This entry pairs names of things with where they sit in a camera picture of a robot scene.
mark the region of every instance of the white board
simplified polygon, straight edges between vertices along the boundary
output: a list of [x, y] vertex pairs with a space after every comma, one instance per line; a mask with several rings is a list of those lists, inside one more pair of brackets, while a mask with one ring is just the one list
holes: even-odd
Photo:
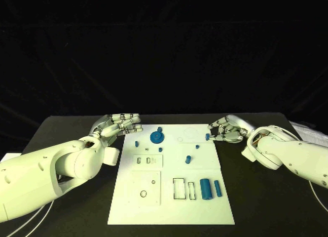
[[[153, 144], [149, 141], [149, 134], [156, 131], [158, 126], [162, 128], [163, 141]], [[142, 128], [140, 133], [125, 136], [107, 225], [232, 225], [215, 148], [212, 142], [204, 140], [204, 135], [208, 133], [207, 124], [150, 124], [142, 125]], [[191, 156], [189, 164], [185, 164], [186, 156]], [[156, 163], [136, 166], [136, 157], [140, 157], [140, 161], [145, 161], [142, 158], [146, 157], [155, 158]], [[173, 199], [173, 178], [184, 179], [185, 199]], [[198, 181], [202, 178], [209, 179], [211, 200], [201, 199]], [[159, 184], [155, 182], [150, 186], [149, 179], [159, 180]], [[214, 180], [218, 181], [221, 197], [215, 195]], [[188, 182], [194, 183], [195, 200], [189, 200]], [[142, 189], [148, 190], [142, 192], [142, 196], [152, 195], [142, 197], [139, 195]]]

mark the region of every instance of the robotic hand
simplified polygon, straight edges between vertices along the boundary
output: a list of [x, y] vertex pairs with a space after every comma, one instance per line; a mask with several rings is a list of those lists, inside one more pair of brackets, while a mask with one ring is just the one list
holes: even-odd
[[297, 137], [277, 126], [254, 128], [247, 121], [227, 115], [208, 125], [218, 127], [215, 136], [205, 139], [237, 143], [247, 138], [241, 155], [268, 169], [281, 164], [303, 179], [328, 188], [328, 147], [299, 141]]
[[34, 211], [92, 179], [102, 163], [116, 164], [119, 150], [109, 145], [117, 135], [142, 131], [138, 122], [138, 114], [103, 115], [87, 136], [0, 163], [0, 222]]

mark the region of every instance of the black tabletop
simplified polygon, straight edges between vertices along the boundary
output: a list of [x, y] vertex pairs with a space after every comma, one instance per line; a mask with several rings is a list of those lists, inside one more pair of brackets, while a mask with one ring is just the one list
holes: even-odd
[[[211, 123], [224, 115], [140, 115], [140, 123]], [[254, 126], [273, 124], [297, 135], [283, 114], [237, 116]], [[46, 118], [23, 153], [86, 136], [99, 117]], [[122, 150], [122, 144], [123, 138], [119, 137], [112, 147]], [[250, 162], [240, 154], [244, 142], [214, 142], [214, 145], [234, 225], [106, 225], [117, 165], [102, 165], [94, 178], [54, 200], [31, 236], [328, 236], [328, 213], [316, 201], [307, 181], [284, 166], [270, 170], [257, 162]], [[30, 232], [47, 209], [48, 204], [14, 236], [24, 236]], [[10, 234], [31, 215], [0, 223], [0, 236]]]

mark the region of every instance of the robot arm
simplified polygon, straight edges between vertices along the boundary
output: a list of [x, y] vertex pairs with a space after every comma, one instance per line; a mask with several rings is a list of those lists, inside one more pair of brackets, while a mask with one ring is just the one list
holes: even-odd
[[234, 115], [218, 119], [207, 128], [217, 126], [218, 134], [207, 134], [207, 139], [237, 143], [245, 137], [241, 155], [251, 162], [257, 160], [268, 169], [277, 169], [283, 164], [297, 176], [328, 188], [328, 147], [299, 141], [277, 126], [254, 128]]
[[142, 131], [138, 122], [138, 114], [104, 115], [79, 140], [0, 163], [0, 222], [34, 211], [92, 179], [102, 163], [116, 164], [119, 151], [109, 145], [117, 135]]

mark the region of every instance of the white cable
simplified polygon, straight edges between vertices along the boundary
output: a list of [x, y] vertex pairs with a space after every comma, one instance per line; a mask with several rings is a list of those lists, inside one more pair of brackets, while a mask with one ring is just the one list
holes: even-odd
[[312, 192], [313, 192], [314, 198], [316, 198], [316, 200], [317, 200], [319, 204], [322, 205], [323, 209], [324, 209], [324, 210], [326, 210], [326, 212], [328, 212], [328, 209], [324, 208], [324, 206], [323, 206], [323, 204], [322, 204], [322, 202], [320, 202], [320, 200], [319, 200], [319, 198], [317, 198], [317, 196], [316, 196], [316, 193], [314, 193], [314, 190], [313, 190], [312, 183], [310, 183], [310, 181], [307, 181], [307, 182], [309, 182], [309, 186], [310, 186], [310, 189], [312, 189]]
[[37, 212], [34, 213], [34, 215], [30, 217], [30, 219], [23, 223], [23, 225], [7, 235], [7, 237], [10, 237], [24, 226], [25, 224], [30, 222], [30, 220], [34, 218], [34, 216], [37, 215], [37, 213], [41, 211], [44, 206], [41, 206], [37, 210]]
[[50, 204], [47, 212], [44, 213], [43, 219], [40, 220], [40, 222], [37, 223], [35, 227], [33, 228], [33, 230], [30, 231], [30, 233], [24, 237], [27, 237], [31, 234], [31, 232], [35, 230], [37, 226], [40, 225], [41, 221], [44, 220], [44, 217], [46, 217], [46, 215], [47, 215], [47, 213], [48, 213], [48, 211], [51, 209], [51, 204]]

